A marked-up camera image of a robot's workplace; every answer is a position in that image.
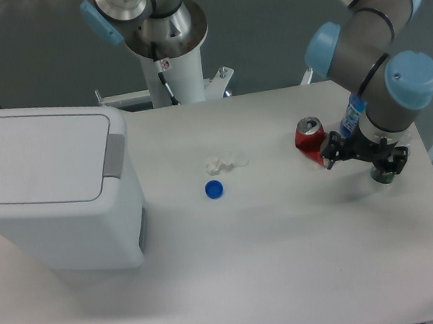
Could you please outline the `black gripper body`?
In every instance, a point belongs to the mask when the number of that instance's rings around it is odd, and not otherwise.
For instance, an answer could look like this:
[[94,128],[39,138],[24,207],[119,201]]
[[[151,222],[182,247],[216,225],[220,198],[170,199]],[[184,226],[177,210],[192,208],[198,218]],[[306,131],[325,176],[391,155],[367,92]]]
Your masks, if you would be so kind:
[[347,159],[368,161],[387,159],[390,156],[402,155],[403,147],[398,147],[396,141],[387,136],[380,136],[374,141],[368,139],[360,129],[355,129],[347,139]]

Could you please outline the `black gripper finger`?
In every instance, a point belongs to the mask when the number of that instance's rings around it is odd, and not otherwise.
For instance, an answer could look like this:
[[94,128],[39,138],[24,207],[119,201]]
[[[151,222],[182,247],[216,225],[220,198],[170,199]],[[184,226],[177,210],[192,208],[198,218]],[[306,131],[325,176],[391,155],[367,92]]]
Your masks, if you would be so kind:
[[351,158],[350,141],[336,131],[331,131],[320,145],[320,156],[325,168],[331,170],[336,162]]
[[409,148],[406,146],[395,147],[388,157],[378,159],[375,167],[378,173],[382,174],[400,174],[408,161]]

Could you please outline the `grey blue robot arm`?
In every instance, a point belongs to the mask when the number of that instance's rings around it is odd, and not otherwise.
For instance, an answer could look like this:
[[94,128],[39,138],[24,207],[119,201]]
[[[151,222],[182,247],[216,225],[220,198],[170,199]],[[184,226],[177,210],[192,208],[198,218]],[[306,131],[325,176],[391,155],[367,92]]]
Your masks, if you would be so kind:
[[[344,25],[323,24],[305,52],[312,72],[361,100],[351,104],[341,131],[323,133],[299,122],[295,143],[327,168],[340,161],[370,162],[375,181],[389,183],[408,160],[405,130],[433,99],[433,60],[426,54],[386,53],[422,0],[341,0],[352,12]],[[84,0],[80,12],[93,32],[125,44],[145,73],[154,107],[220,99],[230,74],[202,74],[200,48],[208,32],[191,0]]]

